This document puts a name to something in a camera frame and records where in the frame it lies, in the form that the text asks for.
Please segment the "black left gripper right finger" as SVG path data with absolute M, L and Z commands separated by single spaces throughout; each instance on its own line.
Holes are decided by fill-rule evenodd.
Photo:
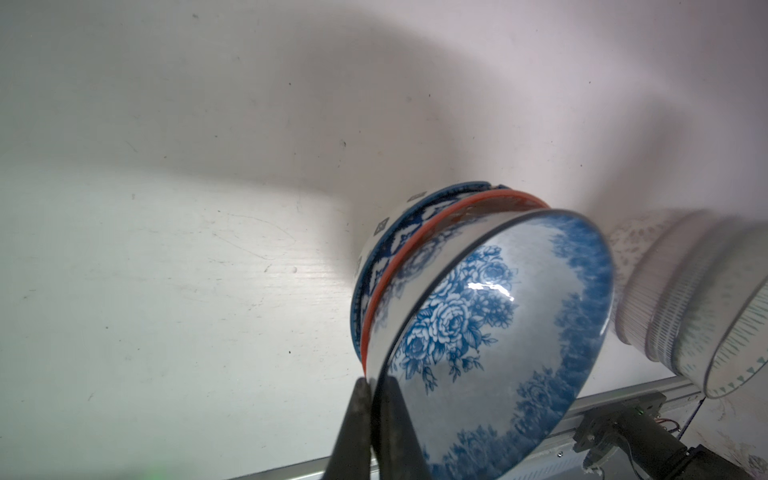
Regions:
M 381 377 L 373 399 L 373 450 L 379 478 L 431 479 L 398 381 Z

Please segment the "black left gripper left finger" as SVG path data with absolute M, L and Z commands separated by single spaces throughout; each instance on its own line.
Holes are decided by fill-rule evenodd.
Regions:
M 364 377 L 353 387 L 323 480 L 368 480 L 371 471 L 372 397 Z

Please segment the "blue rose bowl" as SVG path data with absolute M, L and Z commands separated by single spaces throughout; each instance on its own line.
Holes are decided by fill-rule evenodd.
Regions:
M 434 479 L 497 479 L 586 383 L 612 309 L 612 256 L 587 217 L 544 209 L 494 228 L 451 272 L 367 379 L 398 381 Z

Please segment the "blue floral swirl bowl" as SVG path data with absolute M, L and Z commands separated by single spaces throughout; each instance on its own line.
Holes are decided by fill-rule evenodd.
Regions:
M 508 186 L 469 181 L 422 191 L 410 196 L 391 214 L 374 223 L 374 232 L 364 244 L 358 259 L 350 304 L 350 334 L 359 360 L 362 360 L 363 319 L 373 291 L 390 261 L 415 232 L 440 211 L 474 194 L 498 189 L 508 189 Z

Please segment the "orange patterned bowl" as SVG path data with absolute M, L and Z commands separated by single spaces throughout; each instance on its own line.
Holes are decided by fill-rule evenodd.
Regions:
M 461 199 L 429 219 L 390 261 L 373 291 L 362 325 L 363 375 L 376 377 L 407 321 L 416 318 L 433 291 L 448 291 L 439 283 L 458 279 L 451 269 L 494 228 L 530 219 L 548 207 L 525 192 L 498 189 Z

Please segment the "dark navy petal bowl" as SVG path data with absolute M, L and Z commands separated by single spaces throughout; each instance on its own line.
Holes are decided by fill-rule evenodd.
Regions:
M 702 281 L 726 251 L 748 227 L 748 221 L 726 217 L 709 227 L 692 246 L 686 247 L 652 317 L 645 340 L 645 354 L 671 371 L 673 350 L 683 317 Z

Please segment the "white green patterned bowl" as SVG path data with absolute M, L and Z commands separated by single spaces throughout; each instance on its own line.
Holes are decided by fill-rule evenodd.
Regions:
M 689 303 L 673 370 L 708 398 L 724 397 L 767 364 L 767 227 L 741 235 L 718 256 Z

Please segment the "pink striped bowl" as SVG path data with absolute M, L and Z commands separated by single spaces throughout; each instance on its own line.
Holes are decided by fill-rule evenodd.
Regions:
M 645 351 L 648 329 L 660 301 L 663 287 L 671 278 L 686 247 L 721 220 L 712 210 L 691 213 L 669 228 L 645 253 L 623 289 L 616 285 L 614 330 L 625 344 Z

